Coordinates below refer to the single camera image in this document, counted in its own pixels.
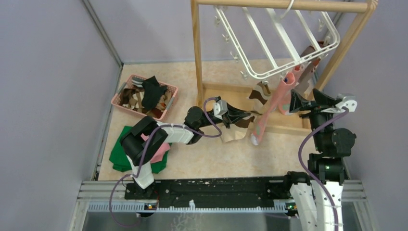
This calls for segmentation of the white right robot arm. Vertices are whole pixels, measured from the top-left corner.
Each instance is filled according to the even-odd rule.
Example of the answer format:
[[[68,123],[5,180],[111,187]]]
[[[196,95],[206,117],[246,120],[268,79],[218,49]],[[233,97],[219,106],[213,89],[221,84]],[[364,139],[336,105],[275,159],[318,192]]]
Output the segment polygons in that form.
[[[342,193],[345,181],[343,158],[351,155],[356,134],[335,128],[334,122],[357,108],[352,94],[333,98],[313,89],[309,101],[291,90],[290,112],[302,111],[311,133],[302,141],[298,159],[305,173],[288,172],[282,192],[293,198],[304,231],[342,231]]]

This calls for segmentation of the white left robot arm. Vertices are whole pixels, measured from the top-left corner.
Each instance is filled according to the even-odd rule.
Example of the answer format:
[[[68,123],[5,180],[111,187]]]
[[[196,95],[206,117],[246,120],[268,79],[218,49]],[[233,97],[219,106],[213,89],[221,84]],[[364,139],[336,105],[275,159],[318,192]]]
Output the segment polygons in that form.
[[[182,124],[162,123],[145,116],[119,140],[131,164],[136,193],[143,199],[154,193],[154,177],[151,168],[153,156],[165,143],[195,144],[204,137],[201,128],[223,124],[226,128],[253,120],[254,113],[235,108],[225,101],[215,103],[214,109],[204,111],[191,107]]]

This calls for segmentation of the brown beige striped sock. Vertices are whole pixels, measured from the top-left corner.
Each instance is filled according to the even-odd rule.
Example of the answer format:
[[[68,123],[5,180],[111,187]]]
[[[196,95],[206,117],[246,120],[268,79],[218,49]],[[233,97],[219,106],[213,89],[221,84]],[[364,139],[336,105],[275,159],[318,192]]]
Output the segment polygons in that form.
[[[268,83],[263,81],[258,82],[253,87],[248,97],[248,99],[253,102],[251,114],[254,116],[261,116],[265,111],[267,111],[271,96],[272,93],[269,89]]]
[[[230,141],[243,139],[246,136],[250,123],[252,123],[254,119],[255,119],[254,115],[247,116],[239,120],[237,123],[231,124],[230,128],[227,128],[225,125],[222,125],[220,127],[222,131],[222,135],[220,136],[221,141],[223,143],[227,143]]]

